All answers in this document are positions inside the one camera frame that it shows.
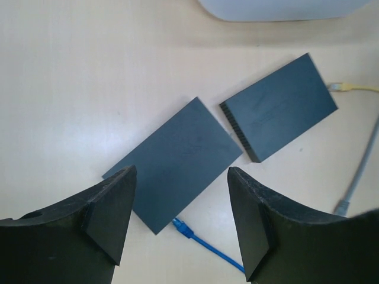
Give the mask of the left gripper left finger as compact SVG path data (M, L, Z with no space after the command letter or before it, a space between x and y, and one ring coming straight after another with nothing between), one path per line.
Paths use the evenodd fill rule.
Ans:
M127 166L60 202L1 221L2 283L111 283L136 192Z

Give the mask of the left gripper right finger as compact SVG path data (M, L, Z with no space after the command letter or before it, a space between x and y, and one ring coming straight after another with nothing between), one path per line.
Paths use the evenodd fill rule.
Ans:
M376 209L351 218L318 211L238 167L227 183L248 282L378 282Z

